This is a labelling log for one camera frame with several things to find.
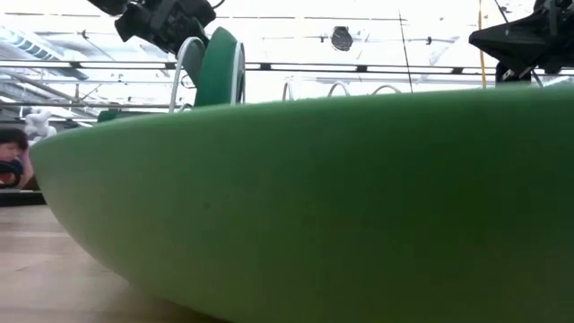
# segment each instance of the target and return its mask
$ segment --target white ceiling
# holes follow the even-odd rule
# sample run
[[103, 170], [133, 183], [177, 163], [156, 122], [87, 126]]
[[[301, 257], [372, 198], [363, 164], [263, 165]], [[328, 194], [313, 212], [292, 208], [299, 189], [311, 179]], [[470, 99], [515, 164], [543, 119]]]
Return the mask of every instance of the white ceiling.
[[[209, 33], [219, 26], [230, 30], [245, 42], [248, 62], [405, 65], [403, 31], [410, 65], [479, 66], [478, 50], [467, 44], [469, 34], [477, 29], [478, 4], [478, 0], [226, 0], [217, 9], [219, 18], [206, 31]], [[528, 15], [533, 4], [534, 0], [500, 0], [500, 5], [508, 8], [510, 20]], [[115, 32], [114, 18], [106, 16], [87, 0], [4, 0], [0, 13], [4, 13], [0, 24], [45, 41], [61, 59], [173, 60], [172, 56], [142, 40], [131, 39], [123, 43]], [[399, 13], [406, 20], [402, 31]], [[483, 0], [483, 27], [500, 23], [503, 20], [495, 0]], [[357, 41], [347, 53], [333, 50], [328, 42], [321, 43], [319, 37], [329, 35], [335, 26], [348, 26], [351, 34], [362, 41]], [[83, 38], [83, 31], [88, 40]], [[434, 39], [430, 45], [424, 41], [428, 37]], [[495, 61], [487, 57], [486, 64], [494, 66]], [[117, 80], [121, 74], [124, 79], [140, 81], [170, 80], [170, 74], [151, 71], [90, 70], [85, 73], [91, 80], [102, 81]], [[263, 74], [254, 72], [248, 78], [248, 93], [253, 101], [278, 99], [286, 77], [316, 77], [312, 73]], [[467, 86], [457, 86], [457, 79], [451, 79], [450, 88]], [[417, 89], [444, 90], [444, 84], [425, 84], [432, 80], [433, 76], [425, 78]], [[364, 85], [359, 76], [357, 81], [356, 92], [360, 93], [368, 92], [376, 85]], [[262, 90], [262, 83], [266, 84], [265, 90]], [[269, 84], [276, 87], [272, 91], [273, 97], [267, 89]], [[72, 94], [74, 91], [70, 84], [50, 86]], [[408, 91], [404, 83], [397, 86]], [[88, 93], [96, 87], [83, 84], [81, 92]], [[324, 92], [324, 85], [316, 87]], [[170, 87], [166, 84], [121, 83], [101, 85], [90, 98], [125, 102], [130, 97], [131, 102], [165, 103], [169, 92]], [[193, 97], [190, 91], [184, 93]]]

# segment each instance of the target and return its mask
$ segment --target metal frame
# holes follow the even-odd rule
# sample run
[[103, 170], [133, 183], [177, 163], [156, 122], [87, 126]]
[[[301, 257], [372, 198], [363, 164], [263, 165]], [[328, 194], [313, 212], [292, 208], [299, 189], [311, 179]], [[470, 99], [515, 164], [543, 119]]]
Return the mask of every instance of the metal frame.
[[[81, 104], [81, 106], [78, 107], [78, 108], [88, 108], [88, 107], [89, 107], [88, 103], [86, 103], [85, 101], [83, 101], [83, 100], [80, 99], [80, 98], [75, 98], [75, 97], [70, 96], [70, 95], [68, 95], [68, 94], [66, 94], [66, 93], [60, 92], [60, 91], [58, 91], [58, 90], [56, 90], [56, 89], [53, 89], [53, 88], [51, 88], [51, 87], [49, 87], [49, 86], [47, 86], [47, 85], [45, 85], [45, 84], [42, 84], [42, 83], [36, 82], [36, 81], [34, 81], [34, 80], [31, 80], [31, 79], [29, 79], [28, 77], [26, 77], [26, 76], [24, 76], [24, 75], [17, 74], [17, 73], [15, 73], [15, 72], [13, 72], [13, 71], [10, 71], [9, 69], [0, 68], [0, 74], [6, 74], [6, 75], [12, 77], [12, 78], [15, 79], [15, 80], [18, 80], [18, 81], [20, 81], [20, 82], [22, 82], [22, 83], [30, 84], [30, 85], [32, 85], [32, 86], [35, 86], [35, 87], [37, 87], [38, 89], [41, 89], [41, 90], [44, 91], [44, 92], [48, 92], [48, 93], [54, 94], [54, 95], [56, 95], [57, 97], [62, 98], [62, 99], [64, 99], [64, 100], [69, 100], [69, 101], [71, 101], [71, 102], [75, 102], [75, 103]], [[81, 117], [82, 117], [82, 116], [94, 117], [94, 115], [91, 114], [91, 113], [89, 113], [89, 111], [86, 110], [86, 109], [73, 109], [73, 110], [71, 110], [71, 112], [73, 112], [74, 114], [76, 114], [76, 115], [78, 115], [78, 116], [81, 116]]]
[[[0, 95], [14, 101], [22, 100], [22, 98], [25, 97], [26, 100], [34, 100], [34, 106], [37, 106], [38, 103], [50, 104], [55, 107], [60, 107], [61, 105], [61, 103], [57, 103], [56, 101], [50, 101], [56, 98], [46, 97], [39, 92], [24, 89], [19, 84], [14, 83], [0, 83]], [[2, 114], [9, 114], [10, 116], [18, 117], [22, 114], [22, 108], [24, 107], [27, 107], [27, 105], [13, 105], [12, 103], [6, 103], [0, 100], [0, 109], [2, 110]], [[74, 109], [73, 113], [78, 115], [80, 118], [94, 118], [96, 115], [94, 113], [90, 113], [91, 109], [78, 108]]]
[[[113, 70], [175, 70], [175, 62], [129, 62], [129, 61], [30, 61], [0, 60], [0, 68], [73, 68], [73, 69], [113, 69]], [[407, 74], [406, 65], [369, 64], [323, 64], [323, 63], [246, 63], [247, 71], [258, 72], [310, 72], [310, 73], [363, 73], [363, 74]], [[478, 75], [479, 66], [423, 66], [411, 65], [411, 74], [421, 75]], [[495, 75], [495, 67], [486, 67], [487, 75]], [[564, 68], [561, 75], [573, 75], [574, 68]]]
[[[101, 79], [96, 79], [96, 80], [77, 80], [77, 79], [70, 79], [70, 78], [60, 78], [60, 77], [54, 77], [51, 76], [51, 78], [49, 79], [44, 79], [38, 76], [33, 76], [30, 77], [29, 75], [27, 76], [29, 79], [31, 79], [32, 81], [35, 82], [40, 82], [42, 84], [80, 84], [80, 85], [117, 85], [117, 84], [156, 84], [156, 85], [172, 85], [173, 81], [171, 79], [165, 79], [165, 80], [122, 80], [122, 81], [118, 81], [118, 80], [101, 80]], [[11, 77], [2, 77], [2, 75], [0, 75], [0, 83], [22, 83], [21, 81], [18, 80], [14, 80]], [[193, 83], [191, 82], [182, 82], [188, 89], [195, 89], [195, 86], [193, 85]]]
[[[48, 103], [48, 102], [1, 102], [2, 107], [53, 107], [53, 108], [82, 108], [81, 103]], [[111, 103], [92, 103], [92, 108], [103, 109], [168, 109], [169, 104], [111, 104]]]

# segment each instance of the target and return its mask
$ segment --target cable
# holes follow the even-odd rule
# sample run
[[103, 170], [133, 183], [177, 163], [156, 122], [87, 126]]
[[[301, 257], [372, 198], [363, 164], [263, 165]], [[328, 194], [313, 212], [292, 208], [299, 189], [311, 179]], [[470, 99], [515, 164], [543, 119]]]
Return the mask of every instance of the cable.
[[189, 76], [189, 74], [185, 74], [182, 78], [181, 81], [179, 81], [179, 83], [181, 84], [181, 86], [183, 86], [184, 89], [194, 89], [193, 85], [187, 86], [185, 84], [185, 82], [183, 82], [186, 78], [189, 79], [189, 81], [191, 82], [191, 76]]
[[[478, 30], [481, 31], [482, 29], [483, 29], [483, 0], [478, 0]], [[483, 89], [486, 89], [486, 72], [484, 71], [483, 51], [481, 51], [481, 77], [483, 79]]]
[[406, 52], [406, 41], [404, 40], [404, 30], [403, 30], [403, 16], [401, 11], [398, 11], [398, 23], [401, 24], [401, 37], [403, 38], [403, 50], [404, 50], [404, 61], [406, 62], [406, 72], [409, 75], [409, 85], [411, 85], [411, 93], [413, 93], [413, 78], [411, 77], [411, 66], [409, 65], [409, 56]]
[[96, 92], [103, 84], [100, 84], [98, 86], [96, 86], [95, 89], [91, 90], [88, 92], [88, 94], [84, 95], [83, 98], [80, 99], [80, 101], [86, 100], [92, 93]]
[[504, 13], [504, 10], [502, 9], [502, 7], [499, 4], [499, 0], [494, 0], [494, 3], [496, 4], [496, 6], [499, 8], [499, 12], [502, 15], [502, 19], [504, 19], [505, 23], [509, 23], [509, 19], [506, 17], [506, 14]]
[[213, 6], [213, 9], [215, 10], [215, 9], [219, 8], [219, 7], [222, 6], [222, 4], [224, 4], [224, 3], [225, 3], [225, 0], [221, 0], [218, 4], [216, 4], [216, 5]]

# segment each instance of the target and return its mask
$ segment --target yellow pole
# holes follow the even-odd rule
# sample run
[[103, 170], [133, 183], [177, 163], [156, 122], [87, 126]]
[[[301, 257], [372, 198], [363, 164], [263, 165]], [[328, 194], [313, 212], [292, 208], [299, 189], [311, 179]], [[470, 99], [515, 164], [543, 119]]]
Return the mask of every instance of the yellow pole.
[[[478, 30], [483, 28], [483, 0], [478, 0]], [[483, 89], [486, 89], [486, 73], [484, 72], [484, 52], [481, 51], [481, 75], [483, 77]]]

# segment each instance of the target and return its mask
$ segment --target wooden surface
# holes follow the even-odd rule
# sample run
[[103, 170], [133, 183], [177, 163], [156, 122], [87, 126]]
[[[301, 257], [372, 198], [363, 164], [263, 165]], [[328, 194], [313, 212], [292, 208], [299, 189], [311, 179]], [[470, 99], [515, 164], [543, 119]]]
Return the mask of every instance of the wooden surface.
[[0, 207], [0, 322], [216, 321], [130, 287], [34, 206]]

